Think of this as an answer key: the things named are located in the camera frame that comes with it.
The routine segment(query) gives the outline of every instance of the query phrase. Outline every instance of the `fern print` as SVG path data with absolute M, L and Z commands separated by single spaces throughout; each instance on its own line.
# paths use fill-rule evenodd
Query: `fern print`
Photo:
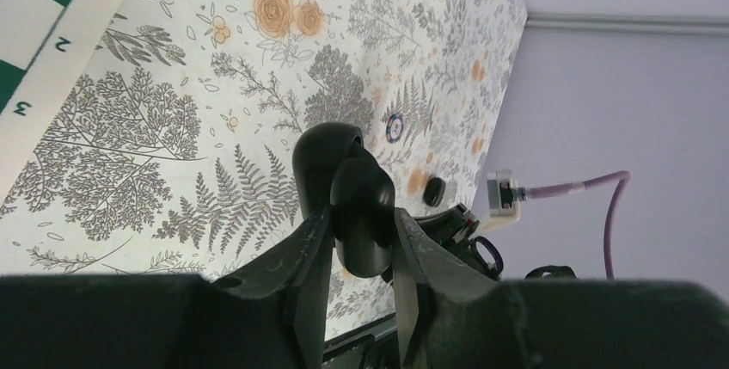
M 177 238 L 191 241 L 199 249 L 207 235 L 207 247 L 224 254 L 237 239 L 236 255 L 240 255 L 255 237 L 254 248 L 260 250 L 271 231 L 288 221 L 294 225 L 298 210 L 296 183 L 285 174 L 285 167 L 266 147 L 269 162 L 267 175 L 243 155 L 236 146 L 234 174 L 215 162 L 216 184 L 212 189 L 202 173 L 198 173 L 195 199 L 180 197 L 180 210 L 170 210 L 154 238 Z
M 61 199 L 66 221 L 80 224 L 90 240 L 141 232 L 172 198 L 159 161 L 197 159 L 199 123 L 191 96 L 154 84 L 142 68 L 129 79 L 117 72 L 97 81 L 81 76 L 0 213 L 12 213 L 18 199 L 30 212 Z
M 410 148 L 413 141 L 423 133 L 426 133 L 432 127 L 432 115 L 435 104 L 433 104 L 432 92 L 428 93 L 425 81 L 420 81 L 420 85 L 415 83 L 415 78 L 410 79 L 410 85 L 407 81 L 402 89 L 397 90 L 397 96 L 385 110 L 381 121 L 387 123 L 388 118 L 392 114 L 400 114 L 405 120 L 405 134 L 402 138 L 404 144 Z
M 169 32 L 164 28 L 152 25 L 143 25 L 137 28 L 137 34 L 127 34 L 111 27 L 104 31 L 100 45 L 96 49 L 106 49 L 120 61 L 127 61 L 133 65 L 151 63 L 153 59 L 171 66 L 172 63 L 186 65 L 185 52 L 172 43 Z
M 400 69 L 411 65 L 420 43 L 414 38 L 414 18 L 396 0 L 352 0 L 347 32 L 362 40 L 368 52 L 383 49 L 397 57 Z
M 241 87 L 241 94 L 250 98 L 259 96 L 258 109 L 265 113 L 267 110 L 277 111 L 286 114 L 286 117 L 280 119 L 273 126 L 274 130 L 291 130 L 293 132 L 303 132 L 298 119 L 301 117 L 301 111 L 298 107 L 298 99 L 294 92 L 289 89 L 285 94 L 280 94 L 280 81 L 271 72 L 268 81 L 258 79 L 253 67 L 243 58 L 239 58 L 235 63 L 233 57 L 227 53 L 213 53 L 211 59 L 211 67 L 217 77 L 229 77 L 247 83 Z
M 307 73 L 320 88 L 305 102 L 308 128 L 334 121 L 358 126 L 364 135 L 370 132 L 375 116 L 372 100 L 364 98 L 365 84 L 347 59 L 346 53 L 330 45 L 316 54 Z

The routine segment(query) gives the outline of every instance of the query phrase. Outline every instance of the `printed number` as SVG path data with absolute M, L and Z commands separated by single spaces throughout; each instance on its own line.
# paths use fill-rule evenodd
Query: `printed number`
M 18 102 L 15 105 L 15 111 L 13 111 L 13 112 L 16 113 L 16 114 L 18 114 L 18 115 L 22 115 L 24 117 L 25 116 L 25 110 L 28 109 L 28 108 L 30 108 L 30 107 L 32 107 L 32 105 L 28 104 L 27 102 L 20 101 L 20 102 Z
M 58 37 L 59 41 L 56 43 L 56 49 L 58 49 L 60 52 L 66 52 L 65 48 L 63 48 L 64 45 L 69 45 L 70 41 L 64 38 L 63 36 Z

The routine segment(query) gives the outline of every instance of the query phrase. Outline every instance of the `small black object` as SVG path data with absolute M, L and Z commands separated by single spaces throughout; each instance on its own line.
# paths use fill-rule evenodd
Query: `small black object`
M 526 275 L 526 279 L 541 279 L 553 277 L 567 277 L 577 279 L 574 270 L 569 266 L 542 266 L 535 268 Z
M 445 181 L 442 178 L 433 177 L 428 180 L 426 191 L 423 192 L 423 201 L 431 207 L 437 207 L 443 201 L 445 194 Z

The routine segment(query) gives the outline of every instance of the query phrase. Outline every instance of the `orange flower print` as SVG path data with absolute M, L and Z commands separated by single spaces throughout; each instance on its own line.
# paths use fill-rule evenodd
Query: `orange flower print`
M 225 25 L 225 19 L 222 16 L 212 18 L 212 27 L 215 30 L 215 34 L 212 37 L 218 44 L 222 44 L 230 38 L 230 28 Z
M 322 30 L 322 10 L 316 1 L 307 1 L 297 8 L 296 24 L 302 34 L 306 36 L 316 35 Z
M 291 0 L 254 0 L 255 19 L 259 29 L 273 38 L 289 33 L 293 22 Z

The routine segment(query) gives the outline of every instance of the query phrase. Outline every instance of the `tree illustration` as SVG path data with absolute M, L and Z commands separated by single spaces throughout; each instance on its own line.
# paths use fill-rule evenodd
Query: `tree illustration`
M 137 68 L 94 81 L 81 76 L 20 173 L 0 215 L 23 199 L 30 212 L 60 199 L 66 221 L 78 223 L 91 240 L 113 231 L 141 232 L 170 200 L 159 161 L 197 156 L 197 106 L 169 83 L 154 84 Z
M 215 185 L 210 186 L 202 173 L 195 183 L 195 199 L 180 197 L 180 210 L 170 210 L 154 238 L 178 238 L 192 241 L 199 249 L 205 235 L 210 251 L 218 244 L 225 253 L 237 238 L 236 255 L 255 237 L 255 250 L 260 250 L 266 236 L 285 220 L 291 225 L 298 210 L 296 183 L 271 149 L 266 147 L 268 175 L 243 155 L 236 146 L 235 173 L 215 162 Z
M 229 77 L 247 83 L 241 87 L 241 94 L 248 98 L 259 96 L 258 109 L 262 113 L 271 109 L 286 114 L 286 117 L 276 122 L 274 130 L 288 129 L 293 132 L 303 132 L 298 122 L 301 117 L 298 99 L 291 89 L 283 95 L 279 92 L 280 82 L 273 72 L 268 75 L 268 81 L 264 82 L 258 79 L 253 67 L 245 59 L 239 58 L 234 63 L 233 57 L 223 52 L 212 54 L 211 67 L 217 77 Z
M 358 126 L 364 135 L 370 131 L 375 114 L 372 101 L 363 97 L 365 84 L 347 58 L 330 45 L 316 54 L 307 73 L 320 88 L 305 102 L 307 127 L 336 121 Z
M 383 49 L 396 55 L 400 69 L 411 65 L 420 43 L 415 40 L 415 20 L 396 0 L 352 0 L 347 32 L 362 40 L 369 52 Z

